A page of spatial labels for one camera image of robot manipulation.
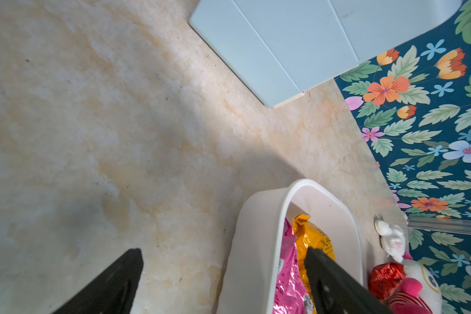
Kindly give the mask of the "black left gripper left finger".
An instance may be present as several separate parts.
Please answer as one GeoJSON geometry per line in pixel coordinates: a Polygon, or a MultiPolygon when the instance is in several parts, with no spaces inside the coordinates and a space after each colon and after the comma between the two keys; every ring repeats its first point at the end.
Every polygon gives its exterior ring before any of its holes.
{"type": "Polygon", "coordinates": [[[54,314],[131,312],[144,262],[141,249],[129,249],[54,314]]]}

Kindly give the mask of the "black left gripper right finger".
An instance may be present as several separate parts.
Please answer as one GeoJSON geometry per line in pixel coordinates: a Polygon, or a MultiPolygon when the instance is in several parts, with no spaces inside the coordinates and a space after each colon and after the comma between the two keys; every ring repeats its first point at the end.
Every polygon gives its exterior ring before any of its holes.
{"type": "Polygon", "coordinates": [[[308,248],[304,265],[317,313],[392,313],[322,250],[308,248]]]}

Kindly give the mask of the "pink tea bag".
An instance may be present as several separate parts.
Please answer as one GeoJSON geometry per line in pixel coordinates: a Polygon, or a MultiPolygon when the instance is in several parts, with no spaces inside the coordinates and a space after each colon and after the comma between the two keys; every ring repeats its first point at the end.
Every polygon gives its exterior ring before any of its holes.
{"type": "Polygon", "coordinates": [[[313,313],[312,299],[300,278],[296,236],[287,219],[283,226],[277,271],[272,313],[313,313]]]}

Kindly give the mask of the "red foil tea bag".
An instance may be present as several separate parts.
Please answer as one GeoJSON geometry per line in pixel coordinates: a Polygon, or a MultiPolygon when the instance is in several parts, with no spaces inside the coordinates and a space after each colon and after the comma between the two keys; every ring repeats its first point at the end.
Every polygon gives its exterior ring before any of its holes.
{"type": "Polygon", "coordinates": [[[399,288],[406,274],[404,266],[397,262],[380,264],[368,277],[368,290],[380,301],[387,300],[399,288]]]}

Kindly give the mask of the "yellow tea bag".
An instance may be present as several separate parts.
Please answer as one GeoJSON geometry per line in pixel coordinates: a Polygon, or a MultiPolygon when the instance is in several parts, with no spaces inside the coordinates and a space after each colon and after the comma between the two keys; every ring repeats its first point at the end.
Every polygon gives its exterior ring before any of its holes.
{"type": "Polygon", "coordinates": [[[305,258],[309,248],[320,249],[333,261],[336,260],[334,247],[331,239],[312,222],[310,216],[306,214],[298,215],[292,223],[293,234],[296,236],[296,248],[300,278],[309,294],[312,297],[310,281],[305,267],[305,258]]]}

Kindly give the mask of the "white plastic storage box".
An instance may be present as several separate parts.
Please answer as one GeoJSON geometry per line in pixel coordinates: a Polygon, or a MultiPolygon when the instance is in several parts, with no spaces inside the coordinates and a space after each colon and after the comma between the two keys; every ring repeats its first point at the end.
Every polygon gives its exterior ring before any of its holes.
{"type": "Polygon", "coordinates": [[[346,205],[311,179],[253,194],[239,212],[217,313],[271,313],[283,229],[301,213],[332,240],[336,263],[362,286],[357,223],[346,205]]]}

